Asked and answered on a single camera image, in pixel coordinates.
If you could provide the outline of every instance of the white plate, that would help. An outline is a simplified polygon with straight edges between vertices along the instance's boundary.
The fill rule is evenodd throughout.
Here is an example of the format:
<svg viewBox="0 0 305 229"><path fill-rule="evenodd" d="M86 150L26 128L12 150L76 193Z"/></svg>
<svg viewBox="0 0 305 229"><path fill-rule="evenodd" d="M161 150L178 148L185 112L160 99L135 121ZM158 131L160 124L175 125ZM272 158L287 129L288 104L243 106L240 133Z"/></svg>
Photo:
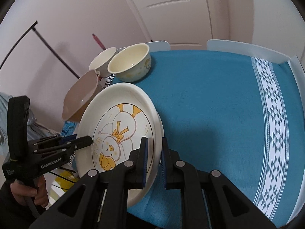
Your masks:
<svg viewBox="0 0 305 229"><path fill-rule="evenodd" d="M77 137L86 135L93 138L93 144L76 152L80 177L91 169L103 172L128 160L130 152L140 147L141 137L148 138L146 187L129 190L127 206L139 202L156 178L164 135L148 95L130 83L118 83L102 90L80 121Z"/></svg>

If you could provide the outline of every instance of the hand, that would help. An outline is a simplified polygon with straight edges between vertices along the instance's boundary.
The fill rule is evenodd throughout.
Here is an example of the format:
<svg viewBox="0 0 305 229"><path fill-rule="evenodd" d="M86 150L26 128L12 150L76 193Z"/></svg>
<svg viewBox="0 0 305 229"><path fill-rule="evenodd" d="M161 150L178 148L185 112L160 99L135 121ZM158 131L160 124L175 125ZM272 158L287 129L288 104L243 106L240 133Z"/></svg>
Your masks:
<svg viewBox="0 0 305 229"><path fill-rule="evenodd" d="M45 186L45 177L40 176L38 178L38 191L29 186L18 183L17 180L11 184L11 192L15 200L22 206L26 206L24 196L35 197L34 204L41 205L45 208L49 203L48 192Z"/></svg>

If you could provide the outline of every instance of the gray fabric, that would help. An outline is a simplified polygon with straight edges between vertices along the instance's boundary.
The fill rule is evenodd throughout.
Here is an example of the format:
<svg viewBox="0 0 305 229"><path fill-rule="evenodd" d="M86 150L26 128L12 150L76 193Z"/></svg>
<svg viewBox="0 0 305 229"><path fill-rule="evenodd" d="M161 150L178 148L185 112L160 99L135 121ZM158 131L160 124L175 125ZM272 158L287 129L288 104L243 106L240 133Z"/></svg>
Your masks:
<svg viewBox="0 0 305 229"><path fill-rule="evenodd" d="M5 156L9 152L9 146L7 142L7 107L11 95L7 95L0 92L0 155ZM27 123L27 139L39 139L45 138L58 134L51 129L44 127L43 125L37 123L37 120L30 110L29 120Z"/></svg>

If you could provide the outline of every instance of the table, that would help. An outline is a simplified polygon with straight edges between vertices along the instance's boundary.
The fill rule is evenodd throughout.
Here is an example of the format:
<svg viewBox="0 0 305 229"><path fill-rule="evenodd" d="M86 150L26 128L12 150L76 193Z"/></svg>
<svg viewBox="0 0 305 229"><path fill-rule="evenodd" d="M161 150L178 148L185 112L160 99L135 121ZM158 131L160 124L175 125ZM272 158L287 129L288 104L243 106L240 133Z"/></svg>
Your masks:
<svg viewBox="0 0 305 229"><path fill-rule="evenodd" d="M197 169L220 170L276 226L286 224L305 163L303 108L288 63L195 50L151 57L135 84L153 101L169 147ZM128 211L162 228L181 226L179 191L163 189L160 171Z"/></svg>

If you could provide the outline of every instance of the yellow bow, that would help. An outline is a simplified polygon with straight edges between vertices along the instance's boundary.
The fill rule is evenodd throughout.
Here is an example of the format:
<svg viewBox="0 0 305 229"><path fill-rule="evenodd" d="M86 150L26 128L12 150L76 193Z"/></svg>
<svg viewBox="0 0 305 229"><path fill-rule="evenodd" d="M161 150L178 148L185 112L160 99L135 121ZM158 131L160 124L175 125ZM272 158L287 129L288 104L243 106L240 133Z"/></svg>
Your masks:
<svg viewBox="0 0 305 229"><path fill-rule="evenodd" d="M122 130L121 132L119 132L119 131L120 131L120 123L121 123L120 121L118 121L118 122L116 123L116 128L117 128L117 129L114 129L113 134L112 134L112 136L116 137L116 141L117 141L118 144L119 144L119 143L121 142L121 140L124 138L123 133L126 133L127 131L129 131L129 130L128 130L128 127L126 127L124 130Z"/></svg>

